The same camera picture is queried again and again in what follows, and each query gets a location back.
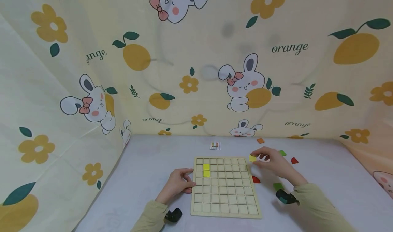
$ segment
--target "white table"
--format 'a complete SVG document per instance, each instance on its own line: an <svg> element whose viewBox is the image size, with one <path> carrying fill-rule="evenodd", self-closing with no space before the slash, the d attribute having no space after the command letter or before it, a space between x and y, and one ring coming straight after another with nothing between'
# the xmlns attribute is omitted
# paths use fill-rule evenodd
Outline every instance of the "white table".
<svg viewBox="0 0 393 232"><path fill-rule="evenodd" d="M175 168L192 168L195 156L247 156L269 146L287 153L294 167L309 182L316 183L358 231L392 231L393 200L341 143L334 140L264 139L246 137L132 136L118 166L91 206L76 232L128 232L145 204L160 192ZM210 150L220 141L222 150ZM191 216L191 195L179 195L170 204L183 211L177 224L162 231L318 231L296 204L284 205L272 184L279 179L269 172L251 168L261 184L255 184L263 219ZM282 180L288 191L293 186Z"/></svg>

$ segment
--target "beige sleeve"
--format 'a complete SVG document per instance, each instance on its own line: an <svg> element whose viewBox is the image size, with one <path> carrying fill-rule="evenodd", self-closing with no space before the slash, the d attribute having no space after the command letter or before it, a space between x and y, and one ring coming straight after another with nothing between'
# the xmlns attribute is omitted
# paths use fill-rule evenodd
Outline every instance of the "beige sleeve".
<svg viewBox="0 0 393 232"><path fill-rule="evenodd" d="M306 209L320 225L322 232L356 232L317 185L307 183L295 186L292 194L300 207Z"/></svg>
<svg viewBox="0 0 393 232"><path fill-rule="evenodd" d="M168 206L149 201L131 232L159 232L164 226Z"/></svg>

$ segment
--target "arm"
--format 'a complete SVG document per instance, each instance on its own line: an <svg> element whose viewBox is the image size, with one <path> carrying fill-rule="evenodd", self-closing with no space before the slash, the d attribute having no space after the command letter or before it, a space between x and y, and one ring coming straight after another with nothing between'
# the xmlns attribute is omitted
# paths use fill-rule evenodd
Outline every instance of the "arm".
<svg viewBox="0 0 393 232"><path fill-rule="evenodd" d="M292 193L299 201L299 206L306 209L320 225L323 232L352 232L356 231L336 210L323 192L315 184L307 180L281 154L269 147L255 150L251 155L269 162L255 161L260 168L273 171L277 176L285 178L294 186Z"/></svg>
<svg viewBox="0 0 393 232"><path fill-rule="evenodd" d="M192 193L192 182L187 173L194 169L175 169L158 194L155 201L149 201L131 232L159 232L164 226L164 218L168 212L168 201L178 193Z"/></svg>

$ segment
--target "pink bow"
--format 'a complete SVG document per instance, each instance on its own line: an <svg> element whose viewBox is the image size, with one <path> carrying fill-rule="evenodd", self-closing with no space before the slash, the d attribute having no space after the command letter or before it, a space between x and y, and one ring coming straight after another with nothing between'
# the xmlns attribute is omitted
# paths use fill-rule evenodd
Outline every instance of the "pink bow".
<svg viewBox="0 0 393 232"><path fill-rule="evenodd" d="M84 97L84 98L82 98L82 102L83 102L83 107L81 107L79 109L79 112L84 115L90 113L89 107L90 107L90 104L93 102L93 98Z"/></svg>
<svg viewBox="0 0 393 232"><path fill-rule="evenodd" d="M235 76L233 78L227 79L227 83L229 86L233 86L237 80L242 79L242 78L243 78L243 74L241 74L240 72L237 72L237 73L235 73Z"/></svg>
<svg viewBox="0 0 393 232"><path fill-rule="evenodd" d="M158 18L161 21L166 21L168 19L168 12L162 9L160 0L150 0L150 5L158 11Z"/></svg>

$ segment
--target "fabric wall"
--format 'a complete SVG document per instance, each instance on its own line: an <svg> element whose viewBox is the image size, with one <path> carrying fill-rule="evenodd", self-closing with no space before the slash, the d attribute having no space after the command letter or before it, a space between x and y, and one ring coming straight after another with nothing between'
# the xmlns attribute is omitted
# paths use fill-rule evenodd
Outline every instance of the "fabric wall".
<svg viewBox="0 0 393 232"><path fill-rule="evenodd" d="M72 230L131 131L339 139L393 197L392 7L0 0L0 230Z"/></svg>

